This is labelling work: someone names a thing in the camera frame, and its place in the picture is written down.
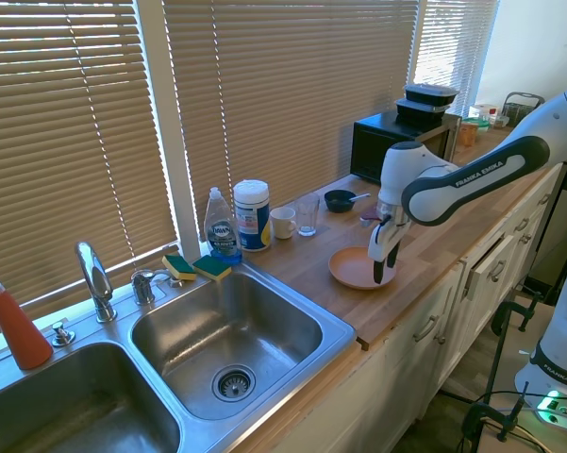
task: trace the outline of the sponge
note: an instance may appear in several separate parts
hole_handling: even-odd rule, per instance
[[[161,262],[176,280],[195,280],[197,278],[192,267],[178,255],[164,255]]]
[[[231,268],[228,264],[224,264],[210,255],[200,258],[192,264],[192,267],[199,274],[216,281],[222,280],[231,273]]]

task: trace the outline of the window blinds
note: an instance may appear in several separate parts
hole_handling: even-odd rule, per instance
[[[415,82],[460,90],[449,110],[467,116],[497,11],[497,0],[425,0]]]
[[[33,318],[175,241],[132,0],[0,2],[0,281]]]
[[[200,231],[208,190],[272,205],[349,173],[354,121],[407,80],[413,0],[165,0]]]

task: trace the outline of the dish soap bottle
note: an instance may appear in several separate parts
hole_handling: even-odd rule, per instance
[[[22,370],[40,366],[53,355],[52,346],[1,284],[0,329],[12,357]]]
[[[226,264],[241,262],[242,250],[237,222],[217,187],[209,190],[204,231],[212,257]]]

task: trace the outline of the spoon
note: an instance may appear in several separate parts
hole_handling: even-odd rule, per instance
[[[348,201],[357,201],[360,200],[361,198],[367,198],[369,196],[371,196],[370,193],[364,193],[363,195],[353,196],[352,198],[348,199]]]

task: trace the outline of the faucet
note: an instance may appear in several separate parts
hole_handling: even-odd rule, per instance
[[[103,264],[101,264],[100,259],[98,259],[89,243],[77,243],[75,245],[75,253],[80,266],[82,266],[84,279],[91,292],[92,300],[94,300],[96,321],[99,323],[113,321],[117,316],[117,311],[113,309],[109,302],[113,296],[113,289]]]
[[[148,305],[155,301],[153,291],[151,291],[151,280],[156,276],[167,276],[170,288],[182,286],[182,280],[176,280],[166,269],[151,271],[149,269],[141,269],[132,274],[132,290],[134,291],[134,300],[137,305]]]

